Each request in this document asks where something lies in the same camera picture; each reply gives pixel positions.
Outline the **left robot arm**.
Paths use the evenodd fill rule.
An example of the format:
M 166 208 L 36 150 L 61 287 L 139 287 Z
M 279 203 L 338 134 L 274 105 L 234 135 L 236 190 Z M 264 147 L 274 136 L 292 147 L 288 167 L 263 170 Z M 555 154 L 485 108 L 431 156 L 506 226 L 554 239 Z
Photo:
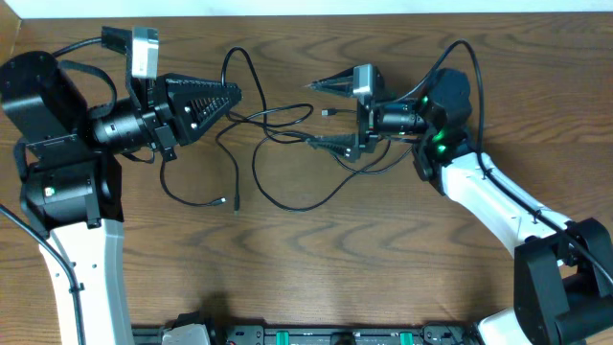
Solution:
M 21 132 L 14 148 L 25 227 L 40 242 L 65 344 L 130 344 L 123 275 L 120 158 L 149 149 L 163 161 L 198 141 L 241 100 L 231 82 L 178 74 L 128 76 L 127 98 L 89 106 L 70 71 L 99 68 L 50 53 L 1 68 L 1 105 Z

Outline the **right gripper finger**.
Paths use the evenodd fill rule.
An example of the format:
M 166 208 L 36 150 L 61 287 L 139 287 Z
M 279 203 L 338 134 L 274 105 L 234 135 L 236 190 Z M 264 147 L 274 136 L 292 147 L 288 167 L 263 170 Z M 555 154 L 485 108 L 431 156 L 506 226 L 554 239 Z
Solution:
M 314 136 L 306 139 L 314 149 L 323 149 L 336 157 L 355 162 L 361 156 L 356 134 L 341 134 L 332 136 Z
M 354 98 L 353 67 L 333 76 L 314 80 L 307 84 L 306 87 L 317 92 L 329 93 L 344 98 Z

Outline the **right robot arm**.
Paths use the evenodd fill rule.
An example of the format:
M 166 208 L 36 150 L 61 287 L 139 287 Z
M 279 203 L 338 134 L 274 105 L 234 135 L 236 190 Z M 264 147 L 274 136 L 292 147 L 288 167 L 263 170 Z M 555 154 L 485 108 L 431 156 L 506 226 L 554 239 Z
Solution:
M 470 138 L 465 73 L 430 72 L 413 95 L 395 98 L 378 69 L 354 66 L 313 90 L 357 101 L 354 134 L 315 137 L 312 147 L 354 161 L 383 138 L 412 146 L 415 169 L 464 206 L 511 254 L 513 304 L 479 321 L 474 344 L 580 344 L 612 326 L 612 241 L 588 218 L 554 212 L 506 177 Z

